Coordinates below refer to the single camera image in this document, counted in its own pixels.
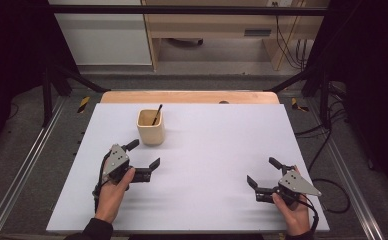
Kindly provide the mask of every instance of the human hand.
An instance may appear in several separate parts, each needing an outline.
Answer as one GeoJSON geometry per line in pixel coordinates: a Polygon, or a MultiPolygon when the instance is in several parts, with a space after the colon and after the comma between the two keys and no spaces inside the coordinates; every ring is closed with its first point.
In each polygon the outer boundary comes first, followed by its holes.
{"type": "Polygon", "coordinates": [[[119,212],[120,203],[125,195],[126,188],[135,175],[135,168],[129,169],[123,176],[122,180],[114,185],[110,181],[101,187],[100,199],[98,202],[95,218],[113,223],[119,212]]]}
{"type": "MultiPolygon", "coordinates": [[[[287,225],[287,234],[297,236],[306,233],[310,230],[309,209],[303,204],[294,202],[291,206],[287,206],[284,200],[277,193],[272,194],[272,199],[275,206],[282,213],[287,225]]],[[[304,195],[300,195],[300,201],[307,202],[304,195]]]]}

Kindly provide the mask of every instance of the floor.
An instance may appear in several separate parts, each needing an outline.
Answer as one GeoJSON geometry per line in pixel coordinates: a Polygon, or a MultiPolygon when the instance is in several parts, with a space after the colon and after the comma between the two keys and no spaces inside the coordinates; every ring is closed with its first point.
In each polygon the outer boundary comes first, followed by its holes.
{"type": "MultiPolygon", "coordinates": [[[[260,91],[275,86],[299,71],[287,63],[281,71],[273,71],[260,40],[222,39],[205,39],[202,46],[191,42],[164,41],[156,72],[142,67],[122,67],[108,71],[99,68],[81,69],[84,76],[103,87],[126,90],[260,91]]],[[[45,130],[41,128],[41,88],[34,88],[13,100],[12,114],[15,115],[7,121],[0,136],[0,239],[63,238],[46,233],[45,227],[83,139],[95,103],[101,98],[101,94],[77,82],[71,80],[70,83],[73,87],[71,96],[58,97],[54,94],[53,100],[57,106],[55,112],[60,114],[53,119],[54,124],[50,125],[52,131],[43,136],[45,139],[40,139],[45,130]],[[77,113],[82,98],[86,96],[90,97],[89,104],[83,113],[77,113]],[[38,143],[37,153],[31,151],[34,143],[38,143]],[[21,184],[15,181],[16,176],[20,177],[21,184]]],[[[286,107],[294,132],[319,124],[316,117],[318,96],[303,98],[299,93],[302,84],[299,82],[278,94],[286,107]],[[302,109],[292,107],[293,97],[302,109]],[[304,107],[308,107],[309,111],[304,111],[304,107]]],[[[332,112],[341,110],[342,114],[343,106],[337,101],[335,97],[330,97],[330,103],[334,103],[332,112]]],[[[334,210],[342,211],[347,206],[343,190],[327,182],[315,182],[318,188],[324,189],[321,202],[327,208],[325,217],[331,228],[330,232],[317,233],[317,236],[322,239],[388,239],[388,181],[385,174],[368,169],[366,156],[346,115],[338,115],[333,120],[331,138],[317,158],[310,175],[314,179],[326,178],[343,186],[350,196],[351,207],[345,213],[334,213],[334,210]]],[[[311,164],[325,136],[325,130],[319,129],[298,137],[307,165],[311,164]]],[[[279,235],[268,233],[263,238],[279,239],[279,235]]]]}

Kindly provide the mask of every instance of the cable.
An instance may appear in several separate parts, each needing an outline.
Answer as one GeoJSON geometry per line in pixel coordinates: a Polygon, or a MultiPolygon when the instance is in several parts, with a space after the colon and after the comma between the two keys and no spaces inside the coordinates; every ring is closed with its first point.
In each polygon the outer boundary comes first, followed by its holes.
{"type": "MultiPolygon", "coordinates": [[[[333,107],[336,103],[342,103],[342,102],[341,102],[341,101],[337,101],[337,102],[332,103],[332,104],[330,105],[330,107],[329,107],[329,111],[328,111],[328,112],[331,112],[331,111],[332,111],[332,107],[333,107]]],[[[329,119],[332,120],[332,119],[334,119],[335,117],[337,117],[338,115],[340,115],[340,113],[343,113],[343,112],[345,112],[345,109],[337,110],[337,112],[335,112],[331,117],[329,117],[329,119]]],[[[311,128],[311,129],[308,129],[308,130],[305,130],[305,131],[302,131],[302,132],[296,132],[296,133],[294,133],[294,135],[295,135],[296,137],[298,137],[298,136],[303,135],[303,134],[306,134],[306,133],[311,133],[311,132],[313,132],[313,131],[318,130],[318,129],[319,129],[320,127],[322,127],[322,126],[324,126],[324,124],[320,124],[320,125],[318,125],[318,126],[316,126],[316,127],[313,127],[313,128],[311,128]]]]}
{"type": "Polygon", "coordinates": [[[331,109],[332,107],[334,107],[335,104],[338,104],[338,103],[343,104],[343,101],[338,100],[338,101],[333,102],[333,103],[329,106],[329,109],[331,109]]]}
{"type": "Polygon", "coordinates": [[[281,192],[281,195],[283,195],[283,196],[285,196],[285,197],[287,197],[287,198],[289,198],[289,199],[291,199],[291,200],[294,200],[294,201],[300,203],[301,205],[304,205],[304,206],[310,208],[310,209],[313,211],[313,214],[314,214],[314,216],[313,216],[313,223],[312,223],[312,227],[310,227],[310,231],[311,231],[312,233],[314,233],[315,230],[316,230],[316,227],[318,226],[319,215],[318,215],[318,212],[317,212],[316,209],[315,209],[315,206],[313,206],[312,201],[310,201],[310,199],[307,198],[306,195],[304,195],[304,194],[301,194],[301,195],[302,195],[303,197],[305,197],[305,198],[307,199],[307,201],[310,202],[310,204],[308,204],[307,202],[303,202],[303,201],[301,201],[300,199],[293,198],[293,197],[291,197],[291,196],[289,196],[289,195],[287,195],[287,194],[285,194],[285,193],[283,193],[283,192],[281,192]]]}
{"type": "Polygon", "coordinates": [[[328,132],[328,135],[324,141],[324,143],[319,148],[318,152],[316,153],[315,157],[313,158],[312,162],[310,163],[309,167],[307,168],[307,171],[310,173],[310,170],[312,170],[313,165],[315,164],[316,160],[318,159],[319,154],[322,152],[322,150],[325,147],[325,144],[328,142],[329,137],[331,136],[331,130],[328,132]]]}
{"type": "Polygon", "coordinates": [[[338,115],[340,115],[340,117],[338,117],[338,116],[337,116],[338,118],[334,117],[333,121],[332,121],[332,124],[340,121],[341,119],[346,119],[347,116],[344,116],[342,113],[346,113],[346,111],[344,110],[344,111],[340,112],[340,114],[338,114],[338,115]]]}
{"type": "Polygon", "coordinates": [[[284,54],[285,58],[287,59],[287,61],[290,64],[291,67],[293,67],[295,69],[300,69],[300,65],[298,64],[298,62],[296,62],[294,60],[293,56],[291,55],[290,49],[288,48],[288,44],[287,44],[287,42],[285,42],[284,36],[282,35],[281,30],[279,29],[278,15],[276,15],[275,18],[276,18],[276,42],[277,42],[277,44],[279,46],[279,49],[281,49],[282,53],[284,54]],[[297,66],[293,66],[293,64],[291,63],[290,59],[287,57],[287,54],[285,53],[284,49],[281,47],[281,44],[279,43],[279,38],[278,38],[279,34],[281,34],[282,41],[285,44],[285,48],[287,49],[288,54],[290,55],[291,60],[294,63],[296,63],[297,66]]]}
{"type": "Polygon", "coordinates": [[[346,93],[344,91],[338,89],[337,87],[335,87],[332,82],[330,82],[330,84],[329,84],[329,93],[330,93],[331,97],[333,97],[337,100],[346,99],[346,97],[347,97],[346,93]]]}
{"type": "Polygon", "coordinates": [[[315,134],[315,135],[310,135],[310,136],[306,136],[306,137],[296,137],[296,138],[315,138],[315,137],[318,137],[318,136],[321,136],[321,135],[324,135],[324,134],[327,134],[327,132],[323,132],[323,133],[318,133],[318,134],[315,134]]]}
{"type": "Polygon", "coordinates": [[[101,167],[100,167],[100,174],[98,176],[98,182],[97,185],[95,185],[94,191],[92,194],[94,195],[94,212],[97,212],[98,208],[98,203],[100,201],[100,193],[101,193],[101,187],[108,181],[102,183],[102,178],[103,178],[103,171],[104,171],[104,165],[106,163],[106,160],[110,157],[110,153],[112,151],[110,150],[103,158],[103,161],[101,162],[101,167]]]}
{"type": "Polygon", "coordinates": [[[300,64],[300,68],[303,71],[306,66],[306,61],[307,59],[305,58],[306,56],[306,48],[307,48],[307,39],[304,39],[303,42],[303,51],[302,51],[302,56],[301,58],[299,57],[299,52],[300,52],[300,43],[302,39],[297,40],[297,46],[296,46],[296,60],[300,64]]]}
{"type": "Polygon", "coordinates": [[[19,106],[17,104],[11,103],[11,105],[16,107],[16,111],[10,117],[8,117],[7,120],[12,119],[19,112],[19,106]]]}
{"type": "Polygon", "coordinates": [[[315,179],[312,179],[312,182],[326,182],[326,183],[331,183],[333,185],[335,185],[336,187],[338,187],[344,194],[344,196],[346,196],[346,199],[347,199],[347,206],[344,208],[344,209],[341,209],[341,210],[332,210],[332,209],[329,209],[329,208],[326,208],[325,207],[325,210],[327,212],[330,212],[330,213],[335,213],[335,214],[342,214],[342,213],[346,213],[349,209],[350,209],[350,206],[351,206],[351,200],[350,200],[350,196],[347,194],[347,191],[341,186],[339,185],[338,183],[334,182],[334,181],[331,181],[331,180],[328,180],[328,179],[324,179],[324,178],[315,178],[315,179]]]}

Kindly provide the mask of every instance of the white tabletop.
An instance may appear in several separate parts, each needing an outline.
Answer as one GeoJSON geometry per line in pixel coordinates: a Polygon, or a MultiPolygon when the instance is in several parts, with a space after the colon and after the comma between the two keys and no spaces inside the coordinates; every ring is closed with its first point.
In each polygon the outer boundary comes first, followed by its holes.
{"type": "MultiPolygon", "coordinates": [[[[47,231],[81,231],[94,216],[91,192],[101,161],[112,144],[139,138],[141,109],[158,104],[98,104],[56,204],[47,231]]],[[[297,165],[310,182],[283,105],[164,104],[165,142],[128,153],[134,167],[161,165],[150,183],[133,183],[126,192],[115,231],[124,233],[259,233],[285,230],[282,215],[270,203],[255,200],[246,182],[273,188],[281,171],[274,157],[297,165]]],[[[320,221],[329,230],[318,198],[311,196],[320,221]]]]}

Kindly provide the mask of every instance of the white cabinet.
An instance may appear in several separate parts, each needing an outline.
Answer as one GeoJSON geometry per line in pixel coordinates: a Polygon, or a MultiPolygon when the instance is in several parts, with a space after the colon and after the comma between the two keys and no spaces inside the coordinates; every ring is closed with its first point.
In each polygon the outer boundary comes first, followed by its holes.
{"type": "MultiPolygon", "coordinates": [[[[140,5],[139,0],[49,0],[50,4],[140,5]]],[[[56,14],[78,66],[151,65],[141,14],[56,14]]]]}

